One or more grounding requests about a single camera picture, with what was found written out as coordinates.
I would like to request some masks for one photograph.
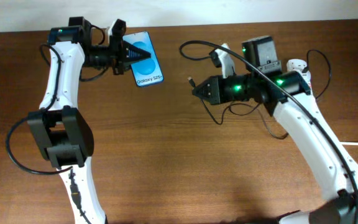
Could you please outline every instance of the blue circle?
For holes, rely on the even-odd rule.
[[[141,41],[134,43],[134,46],[138,47],[142,50],[149,51],[147,45]],[[136,70],[137,72],[139,72],[142,75],[150,75],[155,70],[155,62],[153,59],[148,58],[146,60],[133,63],[132,69]]]

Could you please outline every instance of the white backdrop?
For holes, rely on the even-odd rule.
[[[358,0],[0,0],[0,32],[49,30],[70,16],[100,27],[358,19]]]

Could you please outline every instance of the smartphone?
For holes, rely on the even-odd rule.
[[[150,58],[131,65],[136,85],[143,87],[163,82],[164,76],[162,75],[149,33],[143,31],[136,34],[129,34],[125,35],[122,39],[151,54]]]

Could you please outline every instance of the table top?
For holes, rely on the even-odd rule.
[[[209,60],[180,57],[184,41],[228,43],[272,35],[279,59],[305,59],[319,49],[331,61],[333,79],[319,107],[338,138],[358,141],[358,20],[271,22],[217,26],[151,27],[147,30],[163,70],[163,83],[135,86],[131,72],[80,83],[78,107],[95,141],[93,178],[110,223],[218,223],[238,217],[275,217],[323,204],[316,181],[291,138],[271,138],[257,113],[227,114],[213,123],[191,95],[196,83],[221,74]],[[8,158],[4,139],[11,125],[38,108],[48,67],[38,46],[48,32],[0,33],[0,223],[73,223],[63,183],[37,176]],[[189,47],[202,56],[211,49]],[[237,73],[245,73],[236,63]],[[323,58],[311,56],[313,91],[328,79]],[[97,71],[84,69],[84,76]],[[210,106],[220,116],[223,106]],[[283,129],[261,110],[276,133]],[[27,125],[12,137],[17,159],[28,167],[53,170],[44,161]],[[358,147],[346,147],[358,162]]]

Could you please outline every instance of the wood surface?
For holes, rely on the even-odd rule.
[[[138,88],[131,72],[113,76],[110,71],[79,86],[79,109],[95,140],[94,183],[110,223],[219,223],[322,205],[318,185],[291,138],[271,138],[257,113],[227,114],[222,126],[212,122],[191,95],[187,77],[200,83],[221,70],[209,60],[180,57],[178,47],[201,39],[226,42],[241,53],[242,41],[272,35],[284,63],[305,59],[309,49],[322,50],[333,79],[319,107],[340,140],[358,141],[358,20],[130,28],[127,33],[142,30],[152,38],[162,84]],[[73,223],[60,178],[21,171],[4,148],[11,125],[36,110],[45,93],[48,67],[38,46],[47,34],[0,33],[0,223]],[[186,52],[202,56],[210,50],[189,47]],[[327,66],[315,54],[310,63],[318,93],[326,84]],[[236,68],[246,72],[238,61]],[[222,109],[210,106],[216,116]],[[262,111],[272,129],[283,133]],[[52,170],[27,125],[14,133],[11,145],[23,164]],[[346,148],[358,162],[358,147]]]

